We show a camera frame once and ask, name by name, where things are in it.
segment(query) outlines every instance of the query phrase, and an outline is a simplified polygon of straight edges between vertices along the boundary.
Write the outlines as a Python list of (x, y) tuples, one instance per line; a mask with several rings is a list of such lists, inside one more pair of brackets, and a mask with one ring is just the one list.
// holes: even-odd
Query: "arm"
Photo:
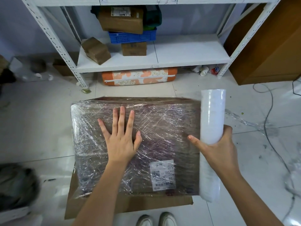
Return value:
[(188, 139), (200, 149), (219, 176), (247, 226), (283, 226), (241, 175), (230, 126), (224, 126), (221, 140), (213, 145), (207, 145), (193, 136), (188, 136)]
[(91, 196), (77, 215), (73, 226), (111, 226), (119, 185), (127, 164), (135, 155), (142, 142), (140, 131), (133, 143), (132, 130), (134, 111), (130, 112), (129, 121), (124, 133), (125, 108), (121, 106), (118, 119), (117, 109), (113, 110), (113, 128), (110, 134), (103, 121), (98, 119), (99, 126), (106, 140), (109, 161), (95, 186)]

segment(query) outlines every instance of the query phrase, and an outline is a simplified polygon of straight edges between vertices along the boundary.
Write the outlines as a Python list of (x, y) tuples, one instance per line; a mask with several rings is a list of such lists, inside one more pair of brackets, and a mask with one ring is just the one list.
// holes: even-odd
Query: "hand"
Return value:
[(237, 150), (232, 141), (232, 127), (224, 125), (224, 133), (219, 142), (207, 145), (194, 136), (188, 139), (199, 148), (211, 168), (222, 178), (228, 175), (240, 175)]
[(103, 121), (98, 119), (99, 126), (102, 130), (103, 136), (106, 140), (109, 163), (117, 163), (122, 166), (127, 166), (129, 161), (135, 155), (139, 145), (142, 142), (140, 131), (136, 133), (136, 139), (133, 143), (132, 131), (134, 123), (135, 113), (132, 110), (130, 112), (128, 124), (126, 127), (126, 133), (124, 133), (124, 119), (125, 119), (125, 108), (120, 107), (120, 117), (118, 119), (118, 111), (116, 108), (113, 110), (113, 128), (112, 134), (108, 132)]

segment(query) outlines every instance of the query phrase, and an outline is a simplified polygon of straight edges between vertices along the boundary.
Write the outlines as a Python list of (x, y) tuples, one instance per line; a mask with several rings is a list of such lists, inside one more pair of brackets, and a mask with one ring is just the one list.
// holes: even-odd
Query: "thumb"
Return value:
[(137, 150), (138, 150), (141, 142), (142, 142), (141, 133), (140, 133), (140, 131), (137, 131), (137, 133), (136, 133), (136, 139), (134, 141), (134, 151), (135, 152), (137, 152)]
[(207, 144), (203, 143), (202, 141), (200, 141), (198, 138), (195, 138), (192, 135), (188, 136), (188, 139), (190, 140), (190, 142), (192, 142), (199, 150), (200, 152), (204, 155), (204, 153), (206, 152), (206, 148), (208, 147)]

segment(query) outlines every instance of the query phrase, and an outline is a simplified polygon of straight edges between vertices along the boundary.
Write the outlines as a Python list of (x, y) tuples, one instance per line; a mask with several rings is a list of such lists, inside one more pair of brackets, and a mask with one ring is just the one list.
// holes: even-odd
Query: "zipper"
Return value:
[(173, 75), (160, 75), (160, 76), (151, 76), (151, 77), (140, 77), (140, 78), (128, 78), (128, 79), (113, 79), (113, 80), (105, 80), (105, 83), (115, 82), (115, 81), (124, 81), (124, 80), (134, 80), (134, 79), (144, 79), (144, 78), (161, 78), (161, 77), (174, 77)]

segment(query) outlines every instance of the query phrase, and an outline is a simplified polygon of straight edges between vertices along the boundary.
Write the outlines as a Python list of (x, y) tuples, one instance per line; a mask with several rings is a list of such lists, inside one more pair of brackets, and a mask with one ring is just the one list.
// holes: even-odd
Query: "forearm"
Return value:
[(115, 203), (126, 165), (108, 163), (100, 181), (81, 209), (73, 226), (111, 226)]
[(229, 174), (221, 180), (247, 226), (283, 226), (242, 175)]

